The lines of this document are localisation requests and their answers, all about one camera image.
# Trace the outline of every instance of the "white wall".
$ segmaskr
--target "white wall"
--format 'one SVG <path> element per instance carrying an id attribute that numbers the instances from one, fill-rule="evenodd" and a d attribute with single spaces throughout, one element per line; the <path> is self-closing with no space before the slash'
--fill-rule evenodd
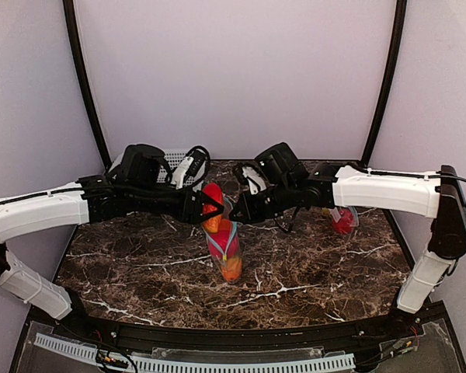
<path id="1" fill-rule="evenodd" d="M 134 142 L 359 159 L 395 0 L 79 0 L 111 154 Z"/>
<path id="2" fill-rule="evenodd" d="M 0 1 L 0 197 L 102 170 L 75 76 L 61 0 Z M 72 228 L 9 242 L 52 278 Z M 0 373 L 9 371 L 28 307 L 0 289 Z"/>
<path id="3" fill-rule="evenodd" d="M 371 165 L 397 170 L 454 166 L 466 177 L 466 0 L 409 2 L 383 128 Z M 417 257 L 430 221 L 396 213 Z M 466 358 L 466 256 L 434 294 L 453 319 Z"/>

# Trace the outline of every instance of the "transparent container with red object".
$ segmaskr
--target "transparent container with red object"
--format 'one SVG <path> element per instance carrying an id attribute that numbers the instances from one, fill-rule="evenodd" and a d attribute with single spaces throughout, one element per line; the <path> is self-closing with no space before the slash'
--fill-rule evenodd
<path id="1" fill-rule="evenodd" d="M 219 267 L 223 278 L 233 284 L 242 274 L 242 251 L 238 239 L 238 223 L 229 220 L 231 202 L 224 198 L 224 212 L 217 233 L 205 231 L 207 246 L 213 261 Z"/>
<path id="2" fill-rule="evenodd" d="M 333 228 L 342 235 L 349 235 L 359 225 L 359 216 L 354 207 L 335 207 L 329 213 Z"/>

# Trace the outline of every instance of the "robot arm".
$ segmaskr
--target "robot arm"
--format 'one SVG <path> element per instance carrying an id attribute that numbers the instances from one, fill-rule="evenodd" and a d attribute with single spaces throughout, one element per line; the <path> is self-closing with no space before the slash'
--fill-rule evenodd
<path id="1" fill-rule="evenodd" d="M 419 311 L 448 268 L 466 253 L 466 203 L 452 167 L 442 166 L 439 173 L 390 173 L 320 162 L 308 172 L 285 143 L 267 149 L 256 162 L 271 186 L 242 193 L 231 220 L 256 223 L 292 207 L 313 206 L 377 207 L 435 219 L 432 238 L 399 293 L 397 308 L 404 312 Z"/>
<path id="2" fill-rule="evenodd" d="M 175 180 L 190 173 L 195 176 L 208 157 L 204 154 L 197 150 L 188 154 L 188 167 L 180 165 Z M 201 223 L 222 213 L 223 206 L 194 190 L 193 184 L 186 187 L 183 183 L 158 184 L 161 166 L 168 170 L 168 174 L 171 172 L 160 149 L 131 145 L 120 164 L 106 175 L 82 178 L 52 190 L 0 198 L 0 288 L 43 309 L 54 319 L 63 319 L 72 310 L 71 295 L 22 263 L 6 249 L 5 241 L 62 225 L 106 221 L 133 211 L 168 214 L 190 224 Z M 212 204 L 217 210 L 203 214 L 205 203 Z"/>

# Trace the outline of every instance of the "brown marble surface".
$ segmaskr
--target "brown marble surface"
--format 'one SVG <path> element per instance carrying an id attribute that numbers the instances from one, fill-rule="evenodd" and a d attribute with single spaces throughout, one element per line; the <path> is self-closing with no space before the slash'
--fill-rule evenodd
<path id="1" fill-rule="evenodd" d="M 234 164 L 213 162 L 207 177 L 232 199 Z M 383 315 L 409 267 L 381 211 L 360 209 L 359 218 L 350 235 L 317 208 L 302 210 L 289 235 L 271 221 L 239 225 L 244 268 L 229 285 L 200 227 L 131 214 L 80 227 L 57 282 L 90 315 L 147 325 L 268 329 Z"/>

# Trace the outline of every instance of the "orange object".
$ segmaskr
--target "orange object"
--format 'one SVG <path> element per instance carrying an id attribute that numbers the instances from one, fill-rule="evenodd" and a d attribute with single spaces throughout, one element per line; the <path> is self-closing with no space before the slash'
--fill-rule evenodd
<path id="1" fill-rule="evenodd" d="M 223 191 L 216 183 L 207 184 L 204 187 L 203 192 L 207 196 L 211 197 L 213 200 L 224 205 Z M 217 208 L 213 206 L 212 204 L 205 204 L 203 206 L 204 214 L 207 214 L 209 212 L 214 212 L 216 210 Z M 208 233 L 217 233 L 217 230 L 219 229 L 219 224 L 221 223 L 221 219 L 222 219 L 221 215 L 210 218 L 209 220 L 202 223 L 203 229 L 205 229 Z"/>
<path id="2" fill-rule="evenodd" d="M 221 265 L 221 271 L 227 282 L 232 283 L 237 281 L 242 274 L 242 258 L 240 256 L 229 258 L 226 263 Z"/>

